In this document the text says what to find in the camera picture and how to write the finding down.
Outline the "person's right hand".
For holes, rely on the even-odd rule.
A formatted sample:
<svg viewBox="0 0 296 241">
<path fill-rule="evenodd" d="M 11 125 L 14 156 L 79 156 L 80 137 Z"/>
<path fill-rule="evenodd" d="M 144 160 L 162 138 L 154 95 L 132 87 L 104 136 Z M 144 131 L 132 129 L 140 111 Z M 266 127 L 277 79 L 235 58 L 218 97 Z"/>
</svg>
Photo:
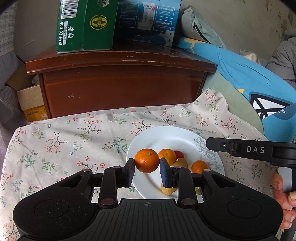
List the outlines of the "person's right hand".
<svg viewBox="0 0 296 241">
<path fill-rule="evenodd" d="M 283 190 L 283 179 L 277 170 L 274 171 L 271 178 L 271 185 L 273 187 L 273 198 L 280 204 L 283 209 L 283 220 L 280 229 L 288 230 L 295 220 L 295 191 L 285 193 Z"/>
</svg>

